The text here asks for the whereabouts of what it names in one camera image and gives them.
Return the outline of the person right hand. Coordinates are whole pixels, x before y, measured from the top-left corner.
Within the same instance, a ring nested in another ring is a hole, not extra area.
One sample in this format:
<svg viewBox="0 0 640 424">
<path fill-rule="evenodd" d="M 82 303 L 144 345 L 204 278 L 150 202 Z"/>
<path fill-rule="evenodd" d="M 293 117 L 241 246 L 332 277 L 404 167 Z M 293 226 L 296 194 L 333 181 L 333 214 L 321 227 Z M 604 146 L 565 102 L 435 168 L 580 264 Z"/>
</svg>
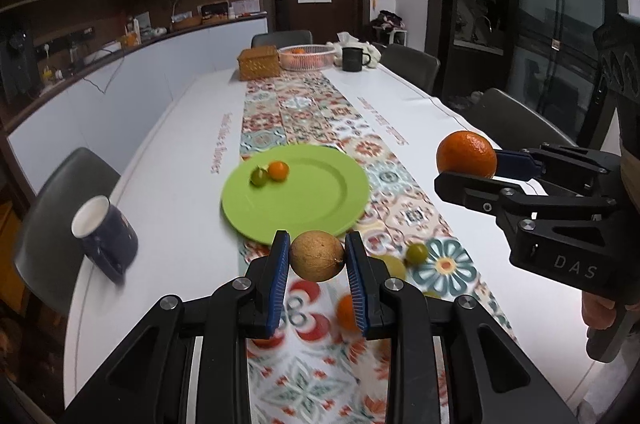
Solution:
<svg viewBox="0 0 640 424">
<path fill-rule="evenodd" d="M 582 320 L 594 330 L 610 328 L 616 318 L 615 303 L 601 296 L 582 293 Z"/>
</svg>

